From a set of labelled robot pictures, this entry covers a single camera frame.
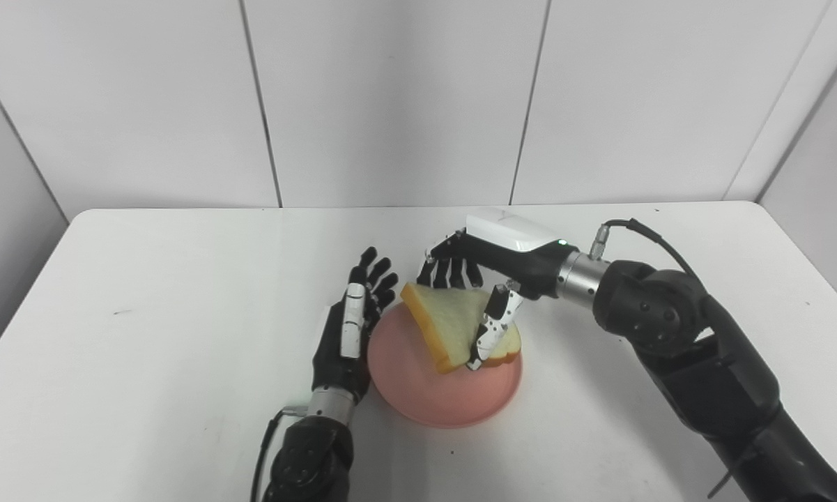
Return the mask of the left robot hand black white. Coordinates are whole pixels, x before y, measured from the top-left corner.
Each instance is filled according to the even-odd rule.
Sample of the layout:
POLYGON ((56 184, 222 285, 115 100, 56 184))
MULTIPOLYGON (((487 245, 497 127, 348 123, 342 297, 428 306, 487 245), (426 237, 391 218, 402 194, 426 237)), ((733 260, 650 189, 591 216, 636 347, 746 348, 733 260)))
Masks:
POLYGON ((312 359, 312 390, 342 390, 359 404, 367 394, 371 375, 367 350, 371 334, 384 311, 394 302, 398 274, 389 257, 375 247, 360 255, 348 274, 341 299, 333 304, 312 359))

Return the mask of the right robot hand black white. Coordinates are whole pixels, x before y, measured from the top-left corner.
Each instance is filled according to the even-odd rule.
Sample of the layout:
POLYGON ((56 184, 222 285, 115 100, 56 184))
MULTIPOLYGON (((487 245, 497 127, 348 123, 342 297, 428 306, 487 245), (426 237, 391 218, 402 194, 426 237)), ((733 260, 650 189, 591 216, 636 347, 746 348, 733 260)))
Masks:
POLYGON ((416 282, 434 289, 483 286, 482 269, 505 277, 492 289, 472 330, 466 368, 476 371, 493 356, 525 300, 556 298, 562 268, 578 248, 532 220, 499 209, 467 216, 466 225, 425 251, 416 282))

